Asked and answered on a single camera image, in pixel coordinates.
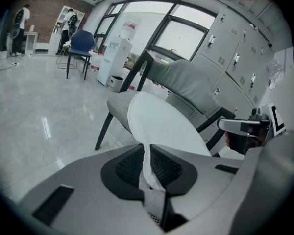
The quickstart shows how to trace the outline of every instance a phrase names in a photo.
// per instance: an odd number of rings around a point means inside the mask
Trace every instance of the chair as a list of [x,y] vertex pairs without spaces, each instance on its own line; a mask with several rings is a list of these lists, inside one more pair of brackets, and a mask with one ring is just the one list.
[[[127,91],[136,73],[139,72],[145,62],[147,62],[147,64],[141,76],[137,91]],[[183,97],[207,118],[211,116],[205,123],[196,129],[198,133],[202,132],[221,116],[227,119],[233,119],[235,117],[235,114],[218,104],[216,98],[210,91],[206,73],[198,66],[186,60],[177,60],[170,64],[163,64],[154,60],[149,52],[145,50],[128,74],[119,93],[115,94],[107,101],[109,113],[101,129],[95,150],[100,148],[113,116],[115,116],[116,119],[129,132],[131,132],[127,120],[128,106],[136,93],[142,89],[146,78],[163,85]],[[218,130],[212,136],[212,138],[206,143],[208,150],[211,150],[214,147],[224,133],[225,131]]]
[[67,79],[69,77],[69,68],[70,68],[70,61],[71,61],[72,55],[86,57],[84,67],[83,67],[83,73],[85,71],[84,80],[86,79],[89,60],[92,57],[91,54],[89,54],[88,52],[93,47],[94,44],[95,44],[95,41],[94,41],[93,35],[86,30],[80,29],[72,35],[71,48],[69,50],[68,63],[67,63]]

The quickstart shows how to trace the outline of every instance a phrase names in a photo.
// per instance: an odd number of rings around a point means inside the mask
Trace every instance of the person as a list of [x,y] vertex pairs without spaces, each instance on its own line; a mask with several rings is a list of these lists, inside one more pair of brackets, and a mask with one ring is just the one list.
[[65,42],[67,42],[70,38],[69,38],[69,26],[68,26],[68,20],[71,18],[71,16],[74,15],[74,11],[73,9],[68,9],[67,14],[65,15],[64,19],[63,19],[63,23],[62,23],[62,33],[61,33],[61,39],[60,39],[60,43],[59,43],[59,47],[58,47],[58,51],[56,53],[56,55],[60,55],[60,52],[62,50],[62,46],[63,44],[65,44]]
[[30,18],[30,11],[29,11],[29,4],[26,4],[23,9],[19,10],[16,13],[15,18],[18,15],[22,15],[22,18],[19,22],[19,32],[18,35],[13,39],[12,42],[12,56],[20,56],[21,55],[21,48],[22,48],[22,41],[24,36],[24,29],[25,29],[25,22]]

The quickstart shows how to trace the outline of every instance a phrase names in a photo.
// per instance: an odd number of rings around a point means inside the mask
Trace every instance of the tile floor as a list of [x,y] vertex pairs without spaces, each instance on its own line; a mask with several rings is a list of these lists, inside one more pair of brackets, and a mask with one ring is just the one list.
[[[7,68],[12,62],[18,64]],[[24,56],[0,64],[0,190],[15,202],[72,161],[137,143],[114,119],[95,151],[113,92],[96,72],[84,81],[82,61],[69,79],[55,62]]]

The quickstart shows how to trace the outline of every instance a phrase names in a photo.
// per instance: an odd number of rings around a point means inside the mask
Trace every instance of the window frame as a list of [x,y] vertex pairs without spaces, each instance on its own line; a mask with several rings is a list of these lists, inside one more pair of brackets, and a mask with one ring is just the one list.
[[[173,15],[173,13],[178,9],[178,7],[180,5],[183,5],[183,6],[187,6],[187,7],[190,7],[190,8],[193,8],[193,9],[196,9],[196,10],[199,10],[199,11],[202,11],[210,16],[213,16],[213,17],[217,17],[217,13],[214,13],[212,11],[209,11],[205,8],[202,8],[200,6],[197,6],[197,5],[194,5],[194,4],[191,4],[191,3],[187,3],[187,2],[183,2],[181,0],[127,0],[127,1],[121,1],[121,2],[117,2],[117,3],[113,3],[110,5],[110,7],[108,8],[108,10],[106,11],[105,15],[102,17],[95,33],[94,33],[94,38],[96,39],[96,37],[103,37],[103,40],[102,40],[102,43],[99,47],[99,52],[102,52],[102,50],[104,49],[104,43],[105,43],[105,40],[106,38],[108,37],[111,29],[113,28],[113,25],[114,23],[116,22],[116,20],[118,19],[118,17],[120,16],[120,14],[128,7],[128,5],[132,2],[141,2],[141,1],[145,1],[145,2],[153,2],[153,1],[157,1],[157,2],[168,2],[168,3],[172,3],[172,7],[169,9],[169,11],[166,13],[166,15],[163,17],[162,21],[159,23],[159,25],[157,26],[157,28],[155,29],[154,33],[152,34],[151,38],[149,39],[148,43],[146,44],[144,50],[152,50],[152,51],[156,51],[162,55],[165,55],[173,60],[179,60],[179,59],[185,59],[181,56],[179,56],[178,54],[172,52],[172,51],[169,51],[169,50],[166,50],[164,48],[161,48],[159,46],[156,45],[156,42],[158,41],[158,39],[160,38],[160,36],[162,35],[163,31],[166,29],[168,23],[170,21],[175,21],[175,22],[178,22],[178,23],[181,23],[181,24],[185,24],[187,26],[190,26],[190,27],[193,27],[201,32],[204,33],[201,41],[198,43],[196,49],[194,50],[194,52],[192,53],[191,55],[191,58],[189,59],[189,61],[192,61],[192,59],[194,58],[194,56],[196,55],[198,49],[200,48],[202,42],[204,41],[204,39],[206,38],[207,34],[208,34],[208,31],[209,29],[197,24],[197,23],[194,23],[190,20],[187,20],[187,19],[184,19],[184,18],[180,18],[180,17],[176,17]],[[115,8],[116,5],[118,4],[122,4],[124,3],[124,5],[122,6],[122,8],[119,10],[118,13],[115,13],[115,14],[109,14],[113,8]],[[108,17],[114,17],[113,21],[111,22],[109,28],[107,29],[107,32],[106,34],[97,34],[103,20],[105,18],[108,18]]]

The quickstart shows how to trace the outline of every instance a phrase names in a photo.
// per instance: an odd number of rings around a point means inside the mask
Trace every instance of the brick wall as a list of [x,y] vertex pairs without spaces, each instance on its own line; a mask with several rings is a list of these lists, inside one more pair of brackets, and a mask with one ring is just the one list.
[[30,5],[30,19],[25,24],[25,31],[29,31],[31,25],[35,25],[35,32],[38,32],[38,43],[49,43],[51,33],[63,6],[85,13],[79,26],[83,28],[88,16],[92,12],[93,6],[80,0],[17,0],[10,8],[9,32],[16,12],[23,8],[25,4]]

